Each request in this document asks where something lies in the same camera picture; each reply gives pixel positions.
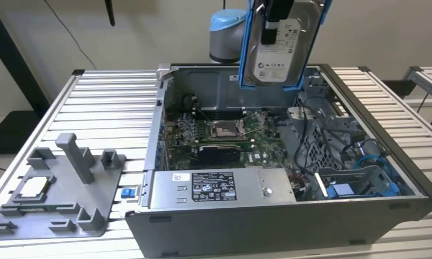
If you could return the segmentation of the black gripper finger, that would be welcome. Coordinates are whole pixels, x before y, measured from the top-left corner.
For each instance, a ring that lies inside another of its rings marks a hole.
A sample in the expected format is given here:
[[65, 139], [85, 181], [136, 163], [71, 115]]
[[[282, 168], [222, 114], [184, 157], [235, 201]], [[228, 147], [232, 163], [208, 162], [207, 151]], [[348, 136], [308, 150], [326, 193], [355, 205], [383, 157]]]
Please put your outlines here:
[[295, 0], [267, 0], [263, 1], [263, 30], [260, 43], [274, 45], [276, 43], [276, 34], [280, 27], [280, 21], [290, 16]]

